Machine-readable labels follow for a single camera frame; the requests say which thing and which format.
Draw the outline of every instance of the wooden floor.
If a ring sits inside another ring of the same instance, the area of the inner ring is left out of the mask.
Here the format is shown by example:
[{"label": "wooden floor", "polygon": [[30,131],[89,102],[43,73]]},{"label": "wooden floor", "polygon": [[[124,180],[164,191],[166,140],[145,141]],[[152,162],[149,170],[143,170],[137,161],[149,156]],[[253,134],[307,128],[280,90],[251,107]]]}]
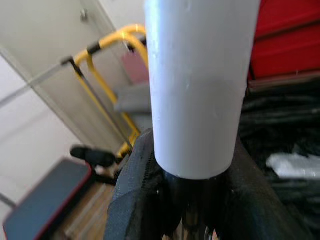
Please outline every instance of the wooden floor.
[{"label": "wooden floor", "polygon": [[54,240],[102,240],[114,187],[95,183],[65,219]]}]

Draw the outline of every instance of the white plastic pipe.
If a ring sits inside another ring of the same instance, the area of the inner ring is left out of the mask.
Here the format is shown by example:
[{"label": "white plastic pipe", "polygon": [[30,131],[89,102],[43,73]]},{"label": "white plastic pipe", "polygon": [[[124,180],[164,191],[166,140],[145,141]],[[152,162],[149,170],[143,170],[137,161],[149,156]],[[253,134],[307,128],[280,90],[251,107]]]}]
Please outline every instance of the white plastic pipe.
[{"label": "white plastic pipe", "polygon": [[231,165],[259,0],[147,0],[155,157],[208,179]]}]

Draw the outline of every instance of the pvc pipe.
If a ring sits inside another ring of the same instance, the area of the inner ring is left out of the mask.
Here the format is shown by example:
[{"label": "pvc pipe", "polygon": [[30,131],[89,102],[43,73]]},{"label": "pvc pipe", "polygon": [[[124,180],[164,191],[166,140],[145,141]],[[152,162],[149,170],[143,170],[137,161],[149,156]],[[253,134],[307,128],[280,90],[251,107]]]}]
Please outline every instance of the pvc pipe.
[{"label": "pvc pipe", "polygon": [[232,163],[259,0],[147,0],[155,157],[202,180]]}]

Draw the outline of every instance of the white wall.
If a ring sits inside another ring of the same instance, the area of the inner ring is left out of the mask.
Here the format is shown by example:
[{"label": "white wall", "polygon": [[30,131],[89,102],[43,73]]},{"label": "white wall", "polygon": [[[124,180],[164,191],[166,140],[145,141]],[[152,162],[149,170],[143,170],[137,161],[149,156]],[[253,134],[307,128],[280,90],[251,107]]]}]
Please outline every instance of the white wall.
[{"label": "white wall", "polygon": [[145,24],[145,0],[99,0],[116,29],[129,24]]},{"label": "white wall", "polygon": [[[0,56],[0,100],[24,85]],[[0,193],[14,202],[80,143],[32,90],[0,108],[0,129]]]}]

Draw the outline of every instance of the yellow railing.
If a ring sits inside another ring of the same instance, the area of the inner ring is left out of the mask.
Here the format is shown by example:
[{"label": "yellow railing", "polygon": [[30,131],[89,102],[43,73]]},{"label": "yellow railing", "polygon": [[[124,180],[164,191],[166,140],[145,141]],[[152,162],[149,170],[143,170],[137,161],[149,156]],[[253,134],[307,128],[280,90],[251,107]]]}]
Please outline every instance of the yellow railing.
[{"label": "yellow railing", "polygon": [[[81,51],[79,54],[77,54],[74,57],[75,65],[80,68],[81,63],[86,61],[89,71],[92,73],[94,78],[97,80],[101,88],[103,89],[104,93],[108,96],[110,101],[113,104],[117,103],[117,96],[113,92],[113,90],[109,87],[108,83],[103,79],[101,74],[96,69],[94,62],[93,62],[93,55],[107,47],[110,47],[112,44],[117,42],[127,42],[131,44],[141,55],[141,58],[145,64],[145,66],[148,68],[148,53],[145,46],[140,42],[139,39],[137,39],[133,34],[139,33],[143,36],[146,36],[146,30],[142,25],[134,24],[129,25],[121,28],[120,30],[111,33],[108,36],[105,36],[104,38],[100,39],[97,44],[94,46],[90,46],[87,49]],[[95,103],[95,105],[98,107],[98,109],[101,111],[101,113],[105,116],[105,118],[113,125],[114,128],[117,128],[113,121],[111,120],[109,114],[105,111],[102,104],[98,101],[98,99],[95,97],[95,94],[92,92],[91,88],[87,85],[86,81],[84,81],[84,76],[79,74],[79,71],[75,71],[78,80],[80,81],[81,85],[84,87],[85,91],[88,93],[92,101]],[[126,113],[122,113],[121,116],[125,120],[125,122],[129,125],[132,132],[130,136],[128,137],[128,141],[126,141],[120,150],[118,151],[118,155],[121,156],[125,153],[127,153],[131,147],[135,144],[135,141],[137,137],[140,135],[139,129],[136,127],[135,123],[132,121],[132,119],[128,116]]]}]

